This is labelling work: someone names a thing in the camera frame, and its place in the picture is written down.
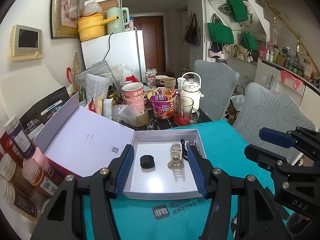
picture frame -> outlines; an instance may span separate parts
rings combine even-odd
[[[78,38],[80,0],[51,0],[50,5],[51,38]]]

gold jar lid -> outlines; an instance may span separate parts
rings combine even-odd
[[[109,91],[108,92],[108,95],[107,95],[107,98],[110,99],[110,98],[116,98],[117,97],[117,92],[116,91]]]

woven fan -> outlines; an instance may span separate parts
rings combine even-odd
[[[78,74],[80,74],[80,61],[79,61],[79,54],[76,51],[74,56],[73,56],[71,73],[70,73],[71,82],[72,82],[73,89],[74,89],[75,92],[79,92],[80,91],[80,86],[76,82],[76,77],[75,77]]]

bamboo stick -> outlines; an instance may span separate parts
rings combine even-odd
[[[281,14],[272,6],[272,3],[270,2],[270,0],[267,0],[267,3],[268,3],[268,7],[271,9],[271,11],[274,13],[274,15],[276,15],[280,19],[280,21],[282,21],[287,26],[287,28],[293,33],[294,36],[296,36],[296,38],[298,39],[300,44],[304,47],[307,55],[310,57],[313,65],[315,66],[315,69],[318,72],[318,75],[320,76],[320,70],[319,70],[314,58],[310,55],[303,39],[301,39],[300,35],[298,33],[296,33],[295,30],[292,29],[292,27],[287,23],[287,21],[281,16]]]

white cardboard box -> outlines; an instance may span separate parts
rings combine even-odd
[[[81,177],[91,176],[108,167],[121,155],[124,147],[134,147],[134,162],[124,194],[135,199],[180,199],[200,197],[189,163],[171,170],[170,146],[184,139],[195,140],[205,158],[197,129],[134,131],[108,118],[79,106],[74,95],[45,124],[35,138],[40,150],[66,172]],[[155,167],[143,169],[140,157],[152,155]]]

